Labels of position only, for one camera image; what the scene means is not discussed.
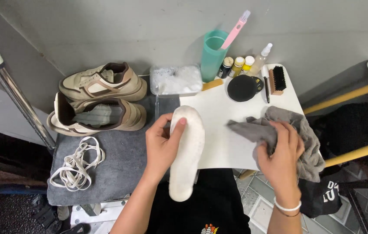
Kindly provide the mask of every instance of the yellow eraser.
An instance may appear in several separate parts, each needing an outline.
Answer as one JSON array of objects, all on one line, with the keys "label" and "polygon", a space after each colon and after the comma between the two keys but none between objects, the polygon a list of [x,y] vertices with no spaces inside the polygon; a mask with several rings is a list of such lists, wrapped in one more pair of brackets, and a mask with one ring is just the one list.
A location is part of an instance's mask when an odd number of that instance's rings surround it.
[{"label": "yellow eraser", "polygon": [[210,81],[208,83],[203,84],[203,89],[202,91],[214,88],[216,86],[222,85],[223,84],[223,80],[222,79],[216,79],[213,81]]}]

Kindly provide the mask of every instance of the bottle cap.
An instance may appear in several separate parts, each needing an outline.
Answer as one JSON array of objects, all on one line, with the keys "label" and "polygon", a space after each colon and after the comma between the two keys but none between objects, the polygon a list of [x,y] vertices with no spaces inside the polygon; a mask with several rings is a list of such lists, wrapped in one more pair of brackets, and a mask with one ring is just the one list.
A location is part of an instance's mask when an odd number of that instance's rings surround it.
[{"label": "bottle cap", "polygon": [[245,64],[248,66],[252,66],[252,64],[255,62],[255,58],[252,56],[247,56],[245,58]]},{"label": "bottle cap", "polygon": [[272,43],[269,43],[264,49],[263,51],[260,53],[262,56],[268,56],[270,49],[272,48]]},{"label": "bottle cap", "polygon": [[245,59],[243,57],[237,57],[235,59],[235,65],[238,67],[243,66],[244,63],[245,63]]},{"label": "bottle cap", "polygon": [[226,67],[231,67],[233,65],[233,58],[232,57],[225,57],[224,61],[223,61],[223,64]]}]

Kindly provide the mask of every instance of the shoe brush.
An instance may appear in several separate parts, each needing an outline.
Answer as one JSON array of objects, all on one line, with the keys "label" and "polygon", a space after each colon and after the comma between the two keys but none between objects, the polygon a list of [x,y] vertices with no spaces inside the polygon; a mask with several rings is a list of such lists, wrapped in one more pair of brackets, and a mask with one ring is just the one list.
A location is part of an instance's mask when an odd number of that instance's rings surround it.
[{"label": "shoe brush", "polygon": [[284,68],[281,66],[275,66],[269,70],[269,83],[271,95],[282,95],[284,89],[287,87],[285,84]]}]

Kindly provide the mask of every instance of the pink brush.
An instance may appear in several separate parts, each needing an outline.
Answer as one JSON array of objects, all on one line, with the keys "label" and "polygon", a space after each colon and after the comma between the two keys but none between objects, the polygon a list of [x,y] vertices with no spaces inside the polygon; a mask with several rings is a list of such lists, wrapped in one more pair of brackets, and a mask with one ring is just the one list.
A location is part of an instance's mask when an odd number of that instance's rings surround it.
[{"label": "pink brush", "polygon": [[250,15],[250,11],[246,10],[243,15],[239,18],[238,23],[236,26],[232,29],[230,34],[228,35],[227,39],[224,41],[223,45],[220,47],[220,49],[227,49],[229,45],[233,42],[233,40],[236,38],[236,36],[239,34],[240,29],[242,29],[243,25],[245,25],[246,21],[248,21]]}]

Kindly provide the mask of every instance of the white bracelet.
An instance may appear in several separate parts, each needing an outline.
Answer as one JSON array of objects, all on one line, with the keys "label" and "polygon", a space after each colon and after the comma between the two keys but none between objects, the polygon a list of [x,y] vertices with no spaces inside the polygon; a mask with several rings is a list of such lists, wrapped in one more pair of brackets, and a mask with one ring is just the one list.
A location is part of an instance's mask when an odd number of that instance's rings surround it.
[{"label": "white bracelet", "polygon": [[286,208],[282,207],[280,204],[278,204],[276,202],[276,197],[273,198],[273,201],[275,202],[276,207],[278,207],[278,209],[280,209],[282,211],[287,211],[287,212],[288,211],[296,211],[301,207],[301,201],[300,201],[300,204],[297,207],[293,208],[293,209],[286,209]]}]

